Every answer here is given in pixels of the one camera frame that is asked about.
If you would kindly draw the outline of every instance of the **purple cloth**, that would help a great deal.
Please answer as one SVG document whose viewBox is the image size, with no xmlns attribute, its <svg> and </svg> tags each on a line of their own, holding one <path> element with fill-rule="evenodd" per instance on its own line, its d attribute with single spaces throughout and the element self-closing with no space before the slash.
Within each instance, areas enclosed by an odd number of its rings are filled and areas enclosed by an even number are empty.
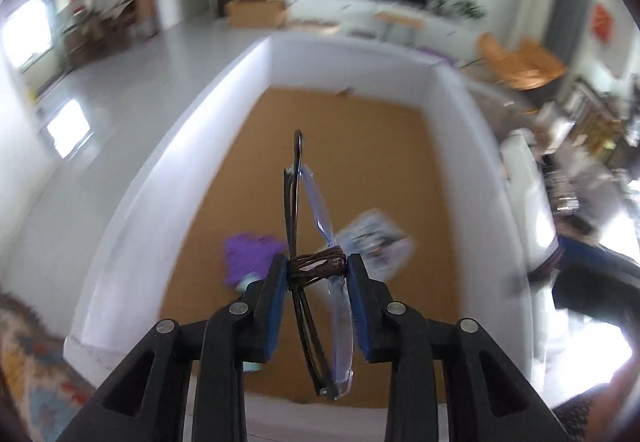
<svg viewBox="0 0 640 442">
<path fill-rule="evenodd" d="M 225 240 L 225 284 L 235 288 L 249 274 L 264 279 L 276 254 L 286 252 L 287 244 L 271 236 L 239 234 Z"/>
</svg>

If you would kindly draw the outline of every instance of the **person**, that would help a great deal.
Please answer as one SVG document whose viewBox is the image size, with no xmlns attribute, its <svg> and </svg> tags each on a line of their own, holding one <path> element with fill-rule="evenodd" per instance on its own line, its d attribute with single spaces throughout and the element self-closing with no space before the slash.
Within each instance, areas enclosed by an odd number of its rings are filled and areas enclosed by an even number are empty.
<svg viewBox="0 0 640 442">
<path fill-rule="evenodd" d="M 554 409 L 573 442 L 640 440 L 640 420 L 631 419 L 619 432 L 616 420 L 640 377 L 640 357 L 634 354 L 613 375 L 609 384 L 599 384 Z"/>
</svg>

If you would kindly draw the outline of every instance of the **cardboard box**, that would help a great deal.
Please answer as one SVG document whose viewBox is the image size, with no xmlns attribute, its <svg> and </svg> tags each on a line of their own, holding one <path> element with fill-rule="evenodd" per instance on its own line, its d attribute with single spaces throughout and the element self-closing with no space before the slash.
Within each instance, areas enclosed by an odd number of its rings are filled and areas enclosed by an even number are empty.
<svg viewBox="0 0 640 442">
<path fill-rule="evenodd" d="M 226 4 L 232 28 L 278 28 L 287 21 L 287 5 L 282 0 L 233 0 Z"/>
<path fill-rule="evenodd" d="M 136 0 L 136 18 L 139 23 L 155 14 L 154 0 Z"/>
</svg>

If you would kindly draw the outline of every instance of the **brown string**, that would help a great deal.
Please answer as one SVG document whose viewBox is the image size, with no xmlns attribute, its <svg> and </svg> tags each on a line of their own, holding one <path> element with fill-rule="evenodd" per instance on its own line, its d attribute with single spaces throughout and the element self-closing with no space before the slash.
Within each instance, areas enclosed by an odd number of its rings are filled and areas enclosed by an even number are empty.
<svg viewBox="0 0 640 442">
<path fill-rule="evenodd" d="M 306 266 L 324 261 L 309 270 Z M 346 271 L 347 256 L 340 247 L 330 247 L 314 254 L 296 256 L 289 263 L 289 288 L 304 288 L 321 279 L 343 275 Z"/>
</svg>

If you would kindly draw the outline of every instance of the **window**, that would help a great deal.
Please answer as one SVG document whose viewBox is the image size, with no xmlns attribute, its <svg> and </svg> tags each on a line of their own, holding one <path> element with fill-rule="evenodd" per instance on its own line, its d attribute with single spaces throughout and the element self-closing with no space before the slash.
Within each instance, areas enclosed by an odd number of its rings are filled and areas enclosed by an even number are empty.
<svg viewBox="0 0 640 442">
<path fill-rule="evenodd" d="M 51 30 L 44 2 L 27 1 L 11 14 L 2 32 L 2 42 L 15 68 L 49 50 Z"/>
</svg>

